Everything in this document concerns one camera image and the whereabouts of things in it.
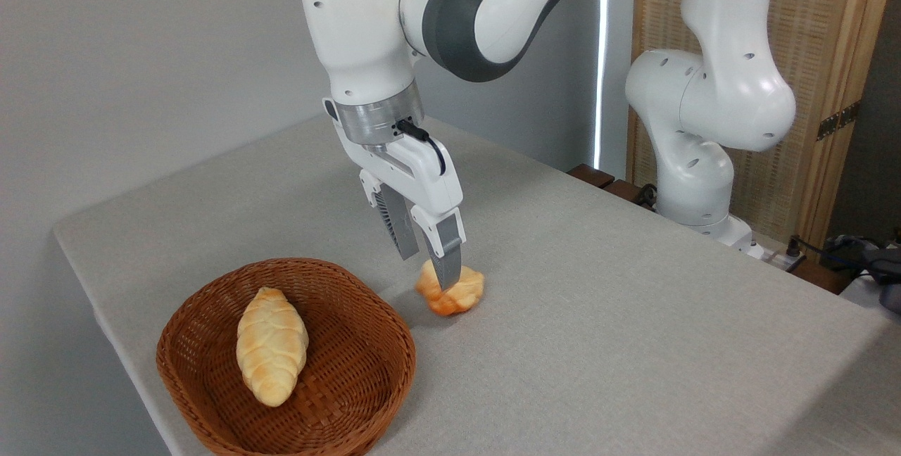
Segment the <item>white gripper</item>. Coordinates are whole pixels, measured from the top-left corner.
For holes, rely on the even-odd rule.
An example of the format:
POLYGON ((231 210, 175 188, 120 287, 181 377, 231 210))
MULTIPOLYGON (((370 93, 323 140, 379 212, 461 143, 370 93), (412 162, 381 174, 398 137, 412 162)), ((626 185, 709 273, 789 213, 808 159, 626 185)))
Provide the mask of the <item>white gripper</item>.
POLYGON ((383 151, 371 151, 348 139, 333 100, 325 98, 324 107, 344 151, 363 169, 358 177, 364 193, 379 211, 402 260, 419 252, 408 199, 419 206, 410 212, 424 234, 439 286, 442 290, 454 286, 460 280, 461 247, 467 239, 458 208, 462 189, 447 148, 437 139, 428 142, 400 135, 386 143, 383 151))

